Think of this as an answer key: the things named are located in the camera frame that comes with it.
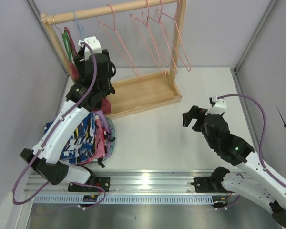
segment pile of clothes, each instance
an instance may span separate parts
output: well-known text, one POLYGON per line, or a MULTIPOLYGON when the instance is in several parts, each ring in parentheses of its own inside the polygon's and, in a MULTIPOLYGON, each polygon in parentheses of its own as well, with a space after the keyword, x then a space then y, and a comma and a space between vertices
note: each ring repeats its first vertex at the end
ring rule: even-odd
MULTIPOLYGON (((52 123, 46 124, 45 133, 52 123)), ((102 110, 91 112, 77 126, 66 142, 60 160, 76 165, 97 162, 100 166, 105 167, 102 162, 110 157, 111 144, 114 141, 111 127, 102 110)))

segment white table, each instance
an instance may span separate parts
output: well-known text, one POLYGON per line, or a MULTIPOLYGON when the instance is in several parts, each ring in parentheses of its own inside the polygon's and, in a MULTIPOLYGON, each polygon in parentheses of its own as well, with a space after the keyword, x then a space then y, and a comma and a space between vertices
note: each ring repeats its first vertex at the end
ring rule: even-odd
MULTIPOLYGON (((156 68, 143 68, 142 73, 156 72, 156 68)), ((117 69, 112 81, 133 77, 130 69, 117 69)), ((105 168, 98 164, 88 167, 96 170, 118 171, 205 171, 218 166, 236 169, 209 148, 203 135, 194 132, 191 126, 182 127, 182 113, 188 112, 192 105, 210 108, 209 97, 236 93, 229 68, 185 68, 178 70, 176 83, 182 101, 150 111, 114 119, 116 146, 113 155, 104 161, 105 168)), ((72 86, 68 83, 66 92, 72 86)), ((227 98, 228 109, 224 114, 231 133, 252 144, 238 98, 227 98)))

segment wooden rack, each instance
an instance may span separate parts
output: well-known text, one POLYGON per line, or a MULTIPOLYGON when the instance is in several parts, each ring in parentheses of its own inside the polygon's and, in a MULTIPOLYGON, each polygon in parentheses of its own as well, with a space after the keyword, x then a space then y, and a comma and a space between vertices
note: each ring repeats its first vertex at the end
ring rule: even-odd
MULTIPOLYGON (((177 25, 179 33, 181 35, 183 30, 186 0, 162 0, 162 3, 160 0, 148 0, 150 7, 173 2, 177 2, 177 25)), ((112 8, 115 13, 146 7, 146 0, 132 1, 112 5, 112 8)), ((112 10, 109 6, 103 6, 88 10, 77 11, 75 13, 76 18, 80 20, 112 14, 112 10)), ((73 12, 53 16, 48 16, 44 13, 41 14, 41 21, 43 22, 43 25, 53 43, 53 46, 56 49, 56 52, 58 53, 69 75, 71 75, 69 60, 57 37, 56 32, 54 31, 53 24, 54 22, 55 24, 59 24, 74 20, 75 17, 73 12)), ((174 30, 173 44, 176 47, 176 50, 172 49, 171 58, 177 64, 178 51, 181 41, 176 28, 174 30)), ((123 80, 120 82, 113 83, 112 85, 116 89, 116 93, 107 96, 112 106, 111 113, 107 116, 109 118, 117 118, 180 102, 181 94, 178 90, 177 85, 174 82, 174 72, 176 72, 176 69, 174 68, 175 67, 170 69, 167 78, 164 78, 161 72, 158 72, 154 74, 145 75, 142 77, 141 80, 135 77, 129 80, 123 80)))

